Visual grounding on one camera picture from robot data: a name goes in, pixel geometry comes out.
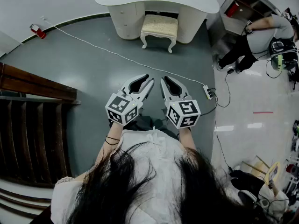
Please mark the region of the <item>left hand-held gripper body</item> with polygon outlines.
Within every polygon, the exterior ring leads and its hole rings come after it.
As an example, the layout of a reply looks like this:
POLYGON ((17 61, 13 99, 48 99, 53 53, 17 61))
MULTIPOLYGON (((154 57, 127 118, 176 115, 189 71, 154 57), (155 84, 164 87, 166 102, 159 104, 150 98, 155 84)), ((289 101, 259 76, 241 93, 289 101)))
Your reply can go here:
POLYGON ((143 102, 138 98, 123 90, 118 90, 117 93, 111 95, 105 110, 110 120, 125 126, 139 115, 142 105, 143 102))

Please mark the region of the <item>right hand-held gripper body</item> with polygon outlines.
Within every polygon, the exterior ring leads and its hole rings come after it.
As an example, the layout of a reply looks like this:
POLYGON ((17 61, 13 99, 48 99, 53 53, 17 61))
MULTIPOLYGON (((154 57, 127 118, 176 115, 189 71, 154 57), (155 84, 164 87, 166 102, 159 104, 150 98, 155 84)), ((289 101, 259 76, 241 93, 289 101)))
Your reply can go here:
POLYGON ((165 109, 164 114, 177 129, 195 126, 201 111, 195 99, 188 93, 181 97, 163 94, 165 109))

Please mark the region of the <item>cream upholstered stool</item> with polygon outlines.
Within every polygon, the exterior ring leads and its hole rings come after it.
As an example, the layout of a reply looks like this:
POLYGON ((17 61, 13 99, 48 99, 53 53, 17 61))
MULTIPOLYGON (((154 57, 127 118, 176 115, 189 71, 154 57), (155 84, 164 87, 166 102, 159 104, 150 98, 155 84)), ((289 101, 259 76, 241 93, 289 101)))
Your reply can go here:
POLYGON ((177 19, 154 14, 145 15, 140 34, 140 39, 143 42, 142 48, 145 49, 147 47, 146 36, 150 35, 157 38, 170 39, 171 43, 168 47, 168 52, 172 53, 172 48, 177 42, 177 34, 177 19))

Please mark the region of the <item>person's left forearm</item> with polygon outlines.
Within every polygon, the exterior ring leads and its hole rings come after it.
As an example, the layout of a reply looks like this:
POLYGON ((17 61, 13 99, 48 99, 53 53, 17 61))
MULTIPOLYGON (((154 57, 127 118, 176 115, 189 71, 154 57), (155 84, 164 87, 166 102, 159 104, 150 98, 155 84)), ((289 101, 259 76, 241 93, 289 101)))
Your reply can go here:
MULTIPOLYGON (((107 134, 108 137, 111 138, 116 138, 116 139, 121 139, 121 134, 123 131, 124 126, 114 122, 107 134)), ((110 143, 115 143, 118 141, 114 141, 114 140, 109 140, 106 139, 108 142, 110 143)), ((116 151, 118 145, 114 145, 111 146, 107 143, 103 143, 102 148, 100 149, 100 152, 97 156, 97 159, 95 161, 95 164, 86 172, 84 172, 83 174, 79 175, 78 177, 74 178, 72 181, 73 182, 88 182, 88 180, 92 177, 92 175, 94 174, 94 172, 97 170, 98 166, 101 165, 102 162, 105 161, 105 159, 114 151, 116 151)))

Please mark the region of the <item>person's right forearm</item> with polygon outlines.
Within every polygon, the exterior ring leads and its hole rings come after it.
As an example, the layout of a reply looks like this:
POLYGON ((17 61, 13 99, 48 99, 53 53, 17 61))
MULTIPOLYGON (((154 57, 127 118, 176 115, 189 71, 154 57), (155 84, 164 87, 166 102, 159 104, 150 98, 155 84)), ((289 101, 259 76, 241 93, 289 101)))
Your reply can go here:
POLYGON ((179 130, 179 140, 184 148, 196 150, 196 146, 189 128, 182 128, 179 130))

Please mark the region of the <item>white power strip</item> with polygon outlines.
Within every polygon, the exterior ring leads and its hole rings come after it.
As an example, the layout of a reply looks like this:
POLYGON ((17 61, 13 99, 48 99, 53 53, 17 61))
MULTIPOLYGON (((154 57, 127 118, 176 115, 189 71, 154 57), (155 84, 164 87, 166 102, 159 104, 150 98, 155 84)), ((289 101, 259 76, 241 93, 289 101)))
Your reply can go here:
POLYGON ((206 94, 207 99, 212 100, 214 92, 207 85, 203 86, 203 90, 206 94))

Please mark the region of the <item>person's white blouse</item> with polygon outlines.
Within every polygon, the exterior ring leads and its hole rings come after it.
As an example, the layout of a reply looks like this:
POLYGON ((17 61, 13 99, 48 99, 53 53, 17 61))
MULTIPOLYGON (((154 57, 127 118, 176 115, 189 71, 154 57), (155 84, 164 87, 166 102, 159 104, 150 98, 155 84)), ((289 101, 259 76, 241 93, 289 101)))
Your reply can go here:
POLYGON ((54 187, 54 224, 225 224, 240 210, 205 157, 157 129, 123 129, 88 182, 73 179, 54 187))

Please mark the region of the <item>red cylinder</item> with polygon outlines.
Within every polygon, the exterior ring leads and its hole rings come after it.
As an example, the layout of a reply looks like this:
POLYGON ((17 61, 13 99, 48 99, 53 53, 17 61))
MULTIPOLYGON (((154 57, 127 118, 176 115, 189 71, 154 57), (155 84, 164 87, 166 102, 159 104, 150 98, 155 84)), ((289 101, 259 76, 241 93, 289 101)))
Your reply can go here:
POLYGON ((235 12, 237 12, 239 9, 239 4, 234 1, 230 7, 226 10, 225 14, 227 17, 232 17, 234 15, 235 12))

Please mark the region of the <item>red fire extinguisher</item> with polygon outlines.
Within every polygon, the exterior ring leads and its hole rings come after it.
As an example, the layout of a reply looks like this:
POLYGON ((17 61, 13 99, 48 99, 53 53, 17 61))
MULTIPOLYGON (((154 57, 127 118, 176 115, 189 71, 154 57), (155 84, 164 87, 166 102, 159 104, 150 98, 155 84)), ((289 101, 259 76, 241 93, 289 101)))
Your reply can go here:
POLYGON ((46 37, 46 33, 43 32, 40 27, 36 24, 31 24, 30 25, 30 30, 37 35, 39 38, 44 39, 46 37))

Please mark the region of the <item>grey shelf unit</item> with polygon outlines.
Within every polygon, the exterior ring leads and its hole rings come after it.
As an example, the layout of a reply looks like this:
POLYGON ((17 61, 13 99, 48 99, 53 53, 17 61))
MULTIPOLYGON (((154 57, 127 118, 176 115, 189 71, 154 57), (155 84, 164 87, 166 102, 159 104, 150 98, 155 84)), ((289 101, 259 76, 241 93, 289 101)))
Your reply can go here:
POLYGON ((226 33, 230 35, 241 35, 248 21, 255 21, 271 14, 282 15, 269 0, 225 0, 220 14, 220 21, 226 33), (225 12, 234 1, 239 4, 239 9, 232 17, 227 17, 225 12))

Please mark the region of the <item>dark wooden slatted frame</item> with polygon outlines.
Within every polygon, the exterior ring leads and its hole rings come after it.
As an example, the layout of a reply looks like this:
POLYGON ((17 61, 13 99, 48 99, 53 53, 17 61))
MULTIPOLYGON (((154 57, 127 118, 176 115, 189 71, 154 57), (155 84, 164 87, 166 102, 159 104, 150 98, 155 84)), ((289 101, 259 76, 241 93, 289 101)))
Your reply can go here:
POLYGON ((0 62, 0 178, 53 187, 71 176, 67 113, 75 88, 0 62))

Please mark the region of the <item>light wooden frame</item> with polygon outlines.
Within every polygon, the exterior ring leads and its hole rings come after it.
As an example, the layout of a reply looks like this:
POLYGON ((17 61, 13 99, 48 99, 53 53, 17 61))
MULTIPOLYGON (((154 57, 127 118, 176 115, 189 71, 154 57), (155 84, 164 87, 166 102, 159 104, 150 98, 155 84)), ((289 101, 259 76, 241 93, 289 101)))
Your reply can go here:
POLYGON ((266 184, 269 184, 270 181, 275 182, 281 172, 281 163, 279 161, 274 162, 273 164, 267 164, 259 156, 255 156, 258 161, 253 165, 249 162, 242 161, 242 164, 251 168, 251 174, 255 177, 260 177, 266 184))

